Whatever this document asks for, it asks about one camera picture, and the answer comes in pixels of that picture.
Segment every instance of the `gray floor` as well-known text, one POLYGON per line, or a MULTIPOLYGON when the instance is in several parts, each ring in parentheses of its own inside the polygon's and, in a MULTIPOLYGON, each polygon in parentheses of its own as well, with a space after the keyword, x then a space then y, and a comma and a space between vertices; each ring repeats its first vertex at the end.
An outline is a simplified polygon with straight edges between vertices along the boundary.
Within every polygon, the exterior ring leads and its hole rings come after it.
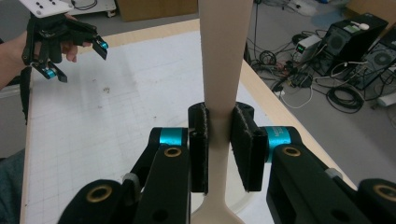
MULTIPOLYGON (((301 31, 328 29, 333 22, 343 19, 342 9, 332 5, 319 5, 318 13, 314 17, 265 5, 259 5, 258 11, 257 44, 263 49, 277 49, 282 44, 290 42, 291 37, 301 31)), ((8 40, 23 31, 28 17, 28 11, 17 0, 0 1, 2 38, 8 40)), ((150 21, 123 22, 120 16, 109 19, 105 13, 77 16, 81 21, 97 25, 101 35, 113 35, 198 17, 198 14, 194 14, 150 21)), ((250 39, 254 39, 254 24, 255 7, 251 17, 250 39)), ((284 98, 291 105, 300 105, 309 98, 307 90, 285 89, 285 92, 284 98)), ((24 120, 23 116, 20 116, 21 108, 16 103, 18 101, 18 97, 0 99, 2 146, 20 146, 23 143, 24 120), (10 130, 10 127, 15 125, 4 122, 5 118, 9 121, 12 115, 15 115, 15 122, 19 124, 14 130, 10 130)), ((314 92, 309 104, 300 109, 290 108, 290 111, 355 184, 362 179, 373 177, 396 182, 396 153, 393 138, 396 129, 392 127, 388 116, 388 113, 395 113, 392 108, 372 109, 370 104, 365 104, 360 112, 348 115, 333 109, 322 94, 314 92)), ((0 156, 3 156, 4 151, 4 149, 0 150, 0 156)))

